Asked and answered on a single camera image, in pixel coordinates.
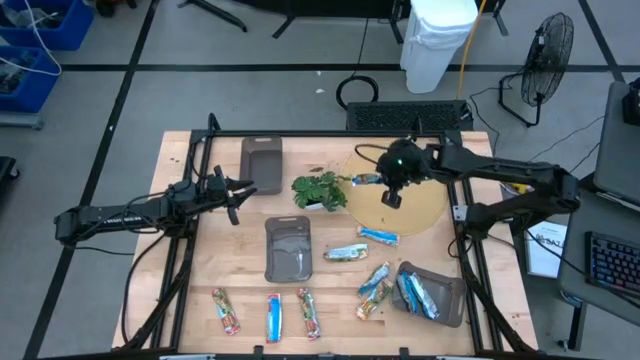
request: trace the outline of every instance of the blue bin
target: blue bin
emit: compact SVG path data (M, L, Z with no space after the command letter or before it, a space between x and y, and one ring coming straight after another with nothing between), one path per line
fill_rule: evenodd
M0 57L5 59L19 58L23 52L29 52L34 57L32 69L55 73L56 65L40 48L0 46ZM0 111L19 111L36 113L47 100L51 89L56 84L58 76L39 74L27 71L20 81L20 85L11 94L0 94Z
M44 44L50 50L78 50L93 22L93 10L83 4L82 0L29 1L32 9L45 4L47 7L60 7L68 11L58 28L38 29ZM6 0L5 5L16 11L27 8L24 0ZM0 36L11 45L41 47L32 28L0 27Z

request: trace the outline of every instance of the yellow cable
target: yellow cable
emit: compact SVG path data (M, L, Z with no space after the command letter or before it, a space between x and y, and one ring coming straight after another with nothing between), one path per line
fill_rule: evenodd
M460 66L460 83L458 84L458 94L456 95L456 99L460 99L460 95L462 95L462 84L464 83L464 66L467 63L467 56L469 55L469 48L471 47L471 42L473 41L473 35L476 33L476 28L478 27L480 16L482 16L482 11L484 11L484 6L486 4L487 0L482 0L480 8L478 9L478 16L476 17L476 21L473 22L471 34L469 34L469 39L467 39L467 45L464 47L464 56L462 57L462 65Z

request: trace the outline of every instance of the white container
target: white container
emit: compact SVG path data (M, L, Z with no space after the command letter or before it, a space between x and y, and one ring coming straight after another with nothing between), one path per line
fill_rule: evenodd
M412 0L400 67L414 94L436 89L478 16L474 0Z

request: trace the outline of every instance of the wooden tabletop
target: wooden tabletop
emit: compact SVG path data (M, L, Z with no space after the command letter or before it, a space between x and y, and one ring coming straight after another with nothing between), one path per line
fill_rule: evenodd
M163 191L170 183L181 180L189 136L189 132L165 133L151 192ZM464 145L475 153L491 154L486 133L463 133L463 140ZM209 173L214 165L221 165L225 175L237 178L241 142L242 138L239 137L214 138ZM285 137L281 194L248 199L238 211L238 226L230 224L223 209L201 216L180 352L251 353L255 345L264 345L265 353L278 354L331 352L393 355L398 354L400 347L408 347L412 355L473 354L466 311L465 321L459 328L413 317L394 309L387 300L369 320L362 321L355 316L356 306L361 301L356 295L357 288L384 261L391 263L391 278L402 261L410 261L418 267L445 276L460 277L458 261L447 255L447 245L454 238L450 211L445 210L428 230L403 237L398 248L367 241L370 253L365 260L336 264L322 259L326 249L355 242L357 223L344 209L335 213L299 209L293 202L290 184L294 178L306 175L313 167L323 166L338 172L344 160L353 152L354 145L365 142L366 138ZM471 184L477 202L491 204L502 199L497 182L473 179ZM270 217L289 215L305 215L311 220L313 276L305 283L269 283L264 278L264 223ZM491 234L512 241L507 225L494 226ZM136 254L153 240L154 237L149 235L140 236ZM156 305L168 243L168 240L164 240L150 251L140 261L132 278L127 313L130 336ZM514 250L491 240L484 242L484 249L496 305L524 341L537 347ZM211 298L211 291L215 287L227 290L241 325L236 335L227 336L223 332ZM314 341L306 337L302 313L295 296L295 290L300 287L309 287L315 299L322 337ZM282 341L266 344L267 295L273 293L282 296ZM490 348L486 316L480 303L477 304L485 348ZM172 307L165 320L163 345L169 342L173 316ZM121 344L118 330L114 346Z

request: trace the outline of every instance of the black fan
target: black fan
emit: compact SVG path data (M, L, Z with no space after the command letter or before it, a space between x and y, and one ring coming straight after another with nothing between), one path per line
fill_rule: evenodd
M567 70L573 47L573 21L563 13L548 17L536 30L527 61L520 71L500 80L498 104L522 121L527 127L540 122L540 109L556 92L564 72ZM536 122L530 123L503 101L504 82L522 76L522 100L531 107L536 106Z

